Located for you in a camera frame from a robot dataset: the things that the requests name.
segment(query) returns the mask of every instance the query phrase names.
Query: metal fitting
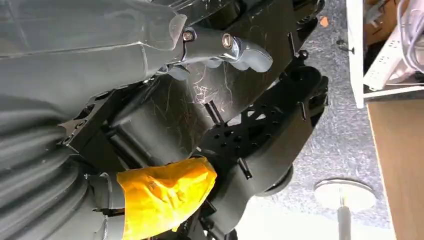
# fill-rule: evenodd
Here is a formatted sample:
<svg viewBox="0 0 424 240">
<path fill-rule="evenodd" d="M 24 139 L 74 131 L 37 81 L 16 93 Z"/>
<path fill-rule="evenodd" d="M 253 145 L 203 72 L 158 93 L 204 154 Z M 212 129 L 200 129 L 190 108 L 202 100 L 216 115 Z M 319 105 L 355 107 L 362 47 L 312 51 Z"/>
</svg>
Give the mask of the metal fitting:
<svg viewBox="0 0 424 240">
<path fill-rule="evenodd" d="M 182 33 L 182 39 L 184 41 L 192 41 L 194 39 L 193 33 L 191 31 L 185 31 Z"/>
<path fill-rule="evenodd" d="M 228 33 L 224 33 L 224 35 L 222 36 L 222 46 L 226 49 L 231 49 L 233 47 L 233 44 L 233 37 Z"/>
</svg>

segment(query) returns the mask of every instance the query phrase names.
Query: gray plastic cover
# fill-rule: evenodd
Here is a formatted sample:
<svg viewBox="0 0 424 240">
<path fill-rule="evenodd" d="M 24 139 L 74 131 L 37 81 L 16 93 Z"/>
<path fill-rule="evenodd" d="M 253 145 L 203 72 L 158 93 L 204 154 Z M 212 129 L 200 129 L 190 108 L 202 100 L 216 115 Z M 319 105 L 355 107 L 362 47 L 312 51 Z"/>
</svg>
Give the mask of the gray plastic cover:
<svg viewBox="0 0 424 240">
<path fill-rule="evenodd" d="M 186 19 L 142 0 L 0 0 L 0 57 L 128 45 L 169 51 Z"/>
</svg>

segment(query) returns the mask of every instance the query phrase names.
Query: speckled gray floor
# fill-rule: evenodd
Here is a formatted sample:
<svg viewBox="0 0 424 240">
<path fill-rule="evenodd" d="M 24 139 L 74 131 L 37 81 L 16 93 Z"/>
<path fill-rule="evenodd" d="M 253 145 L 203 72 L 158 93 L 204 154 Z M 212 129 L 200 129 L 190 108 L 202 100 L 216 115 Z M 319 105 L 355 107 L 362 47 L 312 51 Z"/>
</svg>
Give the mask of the speckled gray floor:
<svg viewBox="0 0 424 240">
<path fill-rule="evenodd" d="M 294 163 L 290 185 L 274 196 L 251 200 L 246 216 L 243 216 L 237 228 L 242 236 L 249 232 L 247 228 L 251 224 L 248 222 L 256 221 L 257 213 L 266 212 L 267 209 L 273 209 L 270 214 L 281 211 L 283 215 L 279 220 L 290 217 L 290 213 L 299 213 L 312 217 L 324 216 L 335 221 L 335 212 L 321 207 L 314 197 L 314 185 L 320 180 L 334 177 L 358 180 L 375 190 L 378 199 L 376 206 L 364 212 L 352 213 L 354 226 L 384 230 L 391 227 L 367 110 L 356 108 L 349 81 L 348 53 L 336 45 L 338 39 L 346 36 L 345 0 L 327 0 L 320 15 L 328 17 L 328 27 L 318 25 L 303 48 L 309 51 L 307 64 L 329 77 L 329 106 Z"/>
</svg>

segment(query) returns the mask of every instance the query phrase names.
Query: yellow plastic wrap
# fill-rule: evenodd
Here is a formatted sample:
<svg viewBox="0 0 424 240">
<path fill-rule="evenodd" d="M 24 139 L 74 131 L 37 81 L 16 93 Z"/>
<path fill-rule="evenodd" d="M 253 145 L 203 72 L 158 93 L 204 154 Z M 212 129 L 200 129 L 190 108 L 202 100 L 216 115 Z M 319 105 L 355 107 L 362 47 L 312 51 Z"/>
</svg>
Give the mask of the yellow plastic wrap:
<svg viewBox="0 0 424 240">
<path fill-rule="evenodd" d="M 117 174 L 125 195 L 123 240 L 142 240 L 177 227 L 205 201 L 217 177 L 205 157 Z"/>
</svg>

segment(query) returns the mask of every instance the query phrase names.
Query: white cable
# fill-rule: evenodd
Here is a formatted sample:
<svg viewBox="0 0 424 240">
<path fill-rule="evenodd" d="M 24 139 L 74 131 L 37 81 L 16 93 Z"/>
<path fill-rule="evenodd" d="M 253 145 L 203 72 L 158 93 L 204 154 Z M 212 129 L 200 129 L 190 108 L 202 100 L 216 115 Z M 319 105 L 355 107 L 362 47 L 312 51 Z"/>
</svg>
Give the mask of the white cable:
<svg viewBox="0 0 424 240">
<path fill-rule="evenodd" d="M 397 23 L 399 25 L 399 33 L 400 33 L 400 44 L 402 47 L 402 58 L 405 64 L 414 71 L 420 71 L 424 73 L 424 65 L 421 65 L 417 60 L 416 50 L 422 49 L 424 46 L 418 45 L 418 41 L 421 39 L 424 31 L 424 15 L 423 12 L 419 9 L 409 10 L 409 7 L 406 9 L 404 13 L 405 23 L 402 22 L 402 6 L 404 5 L 405 0 L 401 0 L 397 6 Z M 410 23 L 410 14 L 414 12 L 419 12 L 420 17 L 416 17 L 415 19 L 419 19 L 417 23 Z"/>
</svg>

